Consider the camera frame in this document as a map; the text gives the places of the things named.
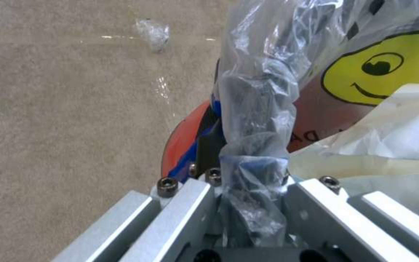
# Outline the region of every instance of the smiley face eye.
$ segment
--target smiley face eye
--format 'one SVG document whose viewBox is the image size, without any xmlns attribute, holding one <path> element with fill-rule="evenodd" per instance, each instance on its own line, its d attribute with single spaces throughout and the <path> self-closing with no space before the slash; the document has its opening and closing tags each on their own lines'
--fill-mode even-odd
<svg viewBox="0 0 419 262">
<path fill-rule="evenodd" d="M 403 62 L 403 56 L 398 53 L 379 53 L 363 63 L 361 70 L 368 75 L 384 76 L 397 70 Z"/>
</svg>

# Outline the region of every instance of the clear plastic bag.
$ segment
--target clear plastic bag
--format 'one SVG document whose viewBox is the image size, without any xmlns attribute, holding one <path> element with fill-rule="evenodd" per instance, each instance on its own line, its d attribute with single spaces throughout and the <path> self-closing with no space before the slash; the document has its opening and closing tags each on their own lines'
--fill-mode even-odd
<svg viewBox="0 0 419 262">
<path fill-rule="evenodd" d="M 213 92 L 228 142 L 220 162 L 229 245 L 284 244 L 282 149 L 302 88 L 344 53 L 412 30 L 419 30 L 419 0 L 248 0 L 231 11 Z"/>
<path fill-rule="evenodd" d="M 138 34 L 148 43 L 153 52 L 161 52 L 169 40 L 169 25 L 155 20 L 136 20 Z"/>
</svg>

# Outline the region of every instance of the screw head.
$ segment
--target screw head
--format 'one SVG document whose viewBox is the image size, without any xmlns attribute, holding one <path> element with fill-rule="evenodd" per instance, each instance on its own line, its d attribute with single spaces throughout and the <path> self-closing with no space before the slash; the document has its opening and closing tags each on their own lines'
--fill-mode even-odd
<svg viewBox="0 0 419 262">
<path fill-rule="evenodd" d="M 191 178 L 196 178 L 196 164 L 192 163 L 188 167 L 188 174 Z"/>
<path fill-rule="evenodd" d="M 339 194 L 340 182 L 331 176 L 322 176 L 319 178 L 319 182 L 323 183 L 328 189 L 331 189 L 336 194 Z"/>
<path fill-rule="evenodd" d="M 177 193 L 179 183 L 176 179 L 165 177 L 158 180 L 156 188 L 158 189 L 158 196 L 164 198 L 173 197 Z"/>
<path fill-rule="evenodd" d="M 221 186 L 221 169 L 210 168 L 205 171 L 205 181 L 212 186 Z"/>
</svg>

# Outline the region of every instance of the smiley face mouth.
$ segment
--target smiley face mouth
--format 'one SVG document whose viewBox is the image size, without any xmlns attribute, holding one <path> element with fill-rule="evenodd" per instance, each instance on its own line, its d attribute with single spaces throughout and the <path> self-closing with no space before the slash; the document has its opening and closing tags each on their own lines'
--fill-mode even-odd
<svg viewBox="0 0 419 262">
<path fill-rule="evenodd" d="M 355 87 L 356 90 L 358 90 L 362 95 L 367 96 L 369 98 L 386 99 L 386 98 L 389 97 L 389 96 L 385 96 L 385 95 L 376 95 L 376 94 L 373 94 L 373 93 L 369 93 L 365 89 L 361 88 L 357 83 L 353 83 L 350 86 Z"/>
</svg>

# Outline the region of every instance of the floor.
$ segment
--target floor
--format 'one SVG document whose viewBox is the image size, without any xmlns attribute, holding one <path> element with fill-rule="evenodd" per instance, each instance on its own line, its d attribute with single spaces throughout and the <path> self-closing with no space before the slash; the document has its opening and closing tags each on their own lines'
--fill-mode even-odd
<svg viewBox="0 0 419 262">
<path fill-rule="evenodd" d="M 52 259 L 209 98 L 235 0 L 0 0 L 0 261 Z M 136 18 L 169 24 L 150 51 Z"/>
</svg>

